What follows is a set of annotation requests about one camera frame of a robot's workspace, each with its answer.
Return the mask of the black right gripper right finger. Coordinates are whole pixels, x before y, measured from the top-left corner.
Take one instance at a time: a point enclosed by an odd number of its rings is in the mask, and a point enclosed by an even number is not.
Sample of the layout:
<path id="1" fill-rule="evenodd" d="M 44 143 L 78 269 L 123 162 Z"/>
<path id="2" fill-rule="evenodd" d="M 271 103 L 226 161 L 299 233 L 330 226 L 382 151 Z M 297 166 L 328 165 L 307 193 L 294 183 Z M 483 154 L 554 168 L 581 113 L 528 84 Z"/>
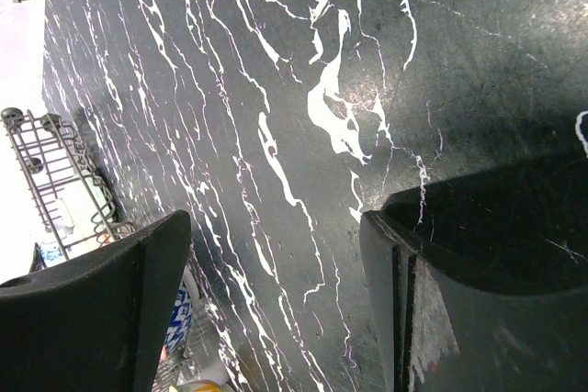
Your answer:
<path id="1" fill-rule="evenodd" d="M 584 391 L 587 289 L 526 283 L 381 211 L 359 244 L 389 391 Z"/>

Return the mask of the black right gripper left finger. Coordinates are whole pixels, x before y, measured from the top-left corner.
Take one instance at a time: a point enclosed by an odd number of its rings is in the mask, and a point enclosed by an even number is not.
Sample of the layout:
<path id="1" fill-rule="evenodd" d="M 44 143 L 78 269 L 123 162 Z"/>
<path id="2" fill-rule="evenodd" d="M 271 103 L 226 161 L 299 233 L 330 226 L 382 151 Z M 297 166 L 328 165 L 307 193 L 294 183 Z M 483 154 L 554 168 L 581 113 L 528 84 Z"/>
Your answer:
<path id="1" fill-rule="evenodd" d="M 184 210 L 1 285 L 4 391 L 149 391 L 191 242 Z"/>

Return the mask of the red geometric patterned bowl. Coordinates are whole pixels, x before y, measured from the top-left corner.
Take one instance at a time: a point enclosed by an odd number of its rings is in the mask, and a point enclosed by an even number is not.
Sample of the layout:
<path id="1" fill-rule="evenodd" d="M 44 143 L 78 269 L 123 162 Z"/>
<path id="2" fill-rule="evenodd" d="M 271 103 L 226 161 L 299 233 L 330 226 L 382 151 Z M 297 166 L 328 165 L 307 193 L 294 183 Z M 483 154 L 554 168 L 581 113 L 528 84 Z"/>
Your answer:
<path id="1" fill-rule="evenodd" d="M 200 294 L 196 279 L 189 267 L 186 266 L 176 293 L 172 316 L 165 334 L 164 345 L 160 354 L 161 361 L 168 359 L 171 353 L 178 349 L 187 339 L 199 300 Z"/>

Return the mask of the blue patterned bowl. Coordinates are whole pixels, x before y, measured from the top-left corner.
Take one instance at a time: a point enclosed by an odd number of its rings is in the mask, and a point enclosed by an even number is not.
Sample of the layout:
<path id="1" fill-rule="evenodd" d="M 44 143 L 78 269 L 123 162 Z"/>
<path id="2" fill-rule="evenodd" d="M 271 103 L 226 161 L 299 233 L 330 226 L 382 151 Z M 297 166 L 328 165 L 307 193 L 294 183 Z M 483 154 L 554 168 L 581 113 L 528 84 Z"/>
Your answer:
<path id="1" fill-rule="evenodd" d="M 66 261 L 65 255 L 52 231 L 44 231 L 38 240 L 42 261 L 47 267 L 53 267 Z"/>

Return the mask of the pale green ceramic bowl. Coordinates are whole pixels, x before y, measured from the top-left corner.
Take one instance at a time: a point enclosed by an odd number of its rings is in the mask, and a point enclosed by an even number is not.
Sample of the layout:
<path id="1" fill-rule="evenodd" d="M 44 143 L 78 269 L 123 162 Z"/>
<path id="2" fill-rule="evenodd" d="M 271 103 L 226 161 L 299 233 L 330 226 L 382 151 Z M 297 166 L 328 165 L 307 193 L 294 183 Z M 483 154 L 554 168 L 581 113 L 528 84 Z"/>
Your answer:
<path id="1" fill-rule="evenodd" d="M 92 175 L 85 176 L 86 185 L 79 179 L 68 184 L 63 193 L 63 200 L 76 226 L 93 226 L 102 222 L 94 201 L 102 210 L 103 216 L 114 221 L 114 206 L 107 201 L 103 189 L 103 181 Z"/>

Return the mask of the orange leaf patterned bowl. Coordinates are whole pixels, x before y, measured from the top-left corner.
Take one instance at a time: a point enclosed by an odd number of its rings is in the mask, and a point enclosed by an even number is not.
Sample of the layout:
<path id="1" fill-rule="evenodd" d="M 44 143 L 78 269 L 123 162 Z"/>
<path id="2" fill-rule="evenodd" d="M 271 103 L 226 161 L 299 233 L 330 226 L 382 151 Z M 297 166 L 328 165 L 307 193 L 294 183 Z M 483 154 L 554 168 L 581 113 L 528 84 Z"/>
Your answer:
<path id="1" fill-rule="evenodd" d="M 63 226 L 68 232 L 66 244 L 74 253 L 91 252 L 112 241 L 92 202 L 62 197 L 56 203 Z"/>

